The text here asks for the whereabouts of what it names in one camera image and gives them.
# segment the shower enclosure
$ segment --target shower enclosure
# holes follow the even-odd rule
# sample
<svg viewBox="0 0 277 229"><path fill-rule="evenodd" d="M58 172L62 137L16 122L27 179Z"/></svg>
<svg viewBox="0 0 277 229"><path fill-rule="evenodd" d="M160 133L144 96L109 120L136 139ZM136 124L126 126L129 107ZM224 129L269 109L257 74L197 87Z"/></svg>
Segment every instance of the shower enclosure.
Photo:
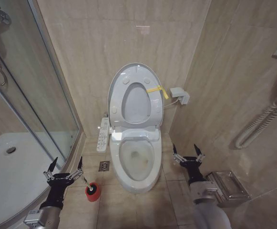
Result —
<svg viewBox="0 0 277 229"><path fill-rule="evenodd" d="M82 127L35 0L0 0L0 225L48 187Z"/></svg>

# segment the toilet brush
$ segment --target toilet brush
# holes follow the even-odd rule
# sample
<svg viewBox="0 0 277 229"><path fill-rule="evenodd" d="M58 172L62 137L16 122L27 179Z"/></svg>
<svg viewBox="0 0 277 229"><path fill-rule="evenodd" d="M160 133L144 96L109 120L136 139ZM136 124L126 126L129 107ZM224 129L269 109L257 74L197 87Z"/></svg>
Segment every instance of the toilet brush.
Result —
<svg viewBox="0 0 277 229"><path fill-rule="evenodd" d="M84 176L83 176L83 179L84 179L84 182L86 183L85 194L87 196L88 201L94 202L98 200L98 198L101 195L100 186L95 182L89 183Z"/></svg>

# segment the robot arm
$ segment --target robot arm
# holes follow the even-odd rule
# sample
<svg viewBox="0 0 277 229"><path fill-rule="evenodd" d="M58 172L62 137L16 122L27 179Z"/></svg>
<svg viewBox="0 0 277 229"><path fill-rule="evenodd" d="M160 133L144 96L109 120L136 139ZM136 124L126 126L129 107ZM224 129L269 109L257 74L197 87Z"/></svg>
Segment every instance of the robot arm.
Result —
<svg viewBox="0 0 277 229"><path fill-rule="evenodd" d="M30 229L57 229L60 222L60 212L63 209L63 196L67 186L75 182L82 174L82 157L78 164L77 170L70 173L52 174L58 158L50 165L43 174L47 179L47 183L51 189L39 210L29 211L24 223Z"/></svg>
<svg viewBox="0 0 277 229"><path fill-rule="evenodd" d="M195 151L198 157L183 157L177 153L173 145L173 159L186 168L189 175L188 184L195 203L195 225L198 229L231 229L227 215L214 203L217 187L212 182L206 181L200 172L199 167L205 155L196 145Z"/></svg>

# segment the bidet control panel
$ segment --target bidet control panel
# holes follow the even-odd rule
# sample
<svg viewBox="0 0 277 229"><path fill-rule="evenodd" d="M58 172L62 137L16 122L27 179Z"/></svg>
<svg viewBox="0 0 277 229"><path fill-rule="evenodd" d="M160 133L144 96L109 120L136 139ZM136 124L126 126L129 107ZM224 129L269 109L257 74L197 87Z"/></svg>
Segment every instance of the bidet control panel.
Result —
<svg viewBox="0 0 277 229"><path fill-rule="evenodd" d="M97 143L97 152L105 153L109 139L110 122L109 118L104 117L101 120L100 132Z"/></svg>

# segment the yellow tape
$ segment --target yellow tape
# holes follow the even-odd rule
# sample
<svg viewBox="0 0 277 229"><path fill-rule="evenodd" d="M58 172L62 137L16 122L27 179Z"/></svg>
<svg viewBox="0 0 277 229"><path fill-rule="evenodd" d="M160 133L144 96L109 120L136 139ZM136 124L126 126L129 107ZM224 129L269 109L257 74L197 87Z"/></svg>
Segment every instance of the yellow tape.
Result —
<svg viewBox="0 0 277 229"><path fill-rule="evenodd" d="M150 92L156 92L156 91L160 91L160 90L163 91L165 99L169 99L169 96L168 96L167 92L160 85L158 85L156 88L147 89L147 92L150 93Z"/></svg>

